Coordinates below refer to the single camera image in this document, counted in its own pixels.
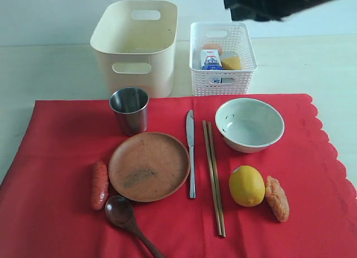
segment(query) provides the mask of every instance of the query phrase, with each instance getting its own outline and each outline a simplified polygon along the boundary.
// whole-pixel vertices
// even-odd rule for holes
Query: plate stain
[[[157,172],[152,170],[150,167],[141,167],[136,169],[123,179],[124,188],[131,188],[151,177],[156,177],[156,175]]]

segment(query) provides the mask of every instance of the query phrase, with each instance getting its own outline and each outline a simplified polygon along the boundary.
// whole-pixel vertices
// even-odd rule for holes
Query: white plastic bin
[[[134,86],[151,98],[172,91],[177,6],[166,1],[119,1],[102,15],[90,45],[111,93]]]
[[[201,49],[207,43],[218,43],[223,52],[237,53],[242,70],[202,70]],[[246,25],[241,22],[193,23],[190,31],[189,64],[193,95],[245,94],[253,72],[257,69]],[[222,79],[222,83],[215,83],[215,79]]]

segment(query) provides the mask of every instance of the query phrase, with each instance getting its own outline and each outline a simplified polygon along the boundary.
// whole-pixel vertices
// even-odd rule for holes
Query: butter knife
[[[191,162],[190,198],[196,198],[195,160],[194,160],[195,124],[194,124],[194,111],[192,109],[187,113],[186,133],[187,133],[187,143],[189,145],[190,162]]]

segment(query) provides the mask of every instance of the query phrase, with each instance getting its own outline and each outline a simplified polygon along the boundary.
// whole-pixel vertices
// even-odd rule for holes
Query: wooden plate
[[[185,146],[171,135],[146,132],[124,141],[109,162],[109,179],[123,197],[138,202],[176,192],[190,173]]]

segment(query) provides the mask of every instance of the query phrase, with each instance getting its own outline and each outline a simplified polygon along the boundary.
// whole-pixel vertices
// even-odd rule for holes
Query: sausage
[[[93,165],[92,171],[92,191],[91,191],[91,207],[94,210],[100,210],[108,199],[108,169],[104,162],[97,161]]]
[[[267,177],[265,198],[279,222],[286,222],[290,208],[284,189],[279,181],[271,176]]]

